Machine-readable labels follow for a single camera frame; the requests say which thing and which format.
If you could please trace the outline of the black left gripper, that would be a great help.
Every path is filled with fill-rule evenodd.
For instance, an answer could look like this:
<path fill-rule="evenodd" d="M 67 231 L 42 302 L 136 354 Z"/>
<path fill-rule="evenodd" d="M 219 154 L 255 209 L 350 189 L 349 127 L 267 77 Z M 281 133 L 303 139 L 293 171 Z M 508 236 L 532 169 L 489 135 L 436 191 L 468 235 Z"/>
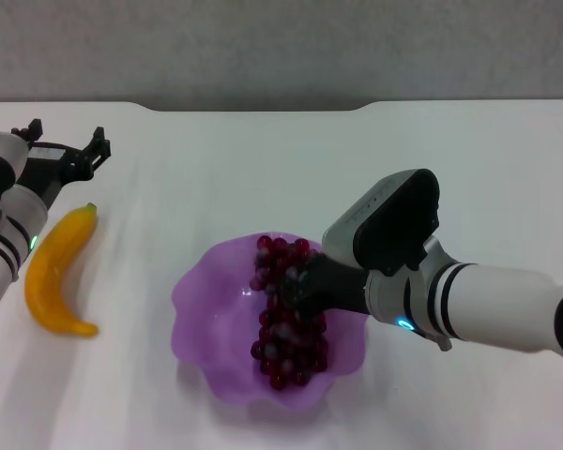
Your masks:
<path fill-rule="evenodd" d="M 13 128 L 11 133 L 33 146 L 42 136 L 42 122 L 33 119 L 27 127 Z M 36 149 L 57 149 L 64 153 L 59 159 L 29 157 L 17 184 L 35 193 L 50 209 L 61 189 L 70 183 L 89 181 L 95 171 L 111 156 L 111 143 L 103 127 L 97 127 L 90 143 L 83 149 L 62 144 L 39 142 Z"/>

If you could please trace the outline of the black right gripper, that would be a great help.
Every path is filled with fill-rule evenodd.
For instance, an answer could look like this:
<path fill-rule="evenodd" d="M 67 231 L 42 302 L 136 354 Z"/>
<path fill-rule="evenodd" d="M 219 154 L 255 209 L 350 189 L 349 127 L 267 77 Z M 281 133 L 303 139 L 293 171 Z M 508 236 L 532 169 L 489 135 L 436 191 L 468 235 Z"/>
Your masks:
<path fill-rule="evenodd" d="M 286 270 L 281 279 L 281 300 L 299 319 L 313 320 L 329 309 L 369 314 L 364 289 L 369 272 L 317 256 L 305 271 Z"/>

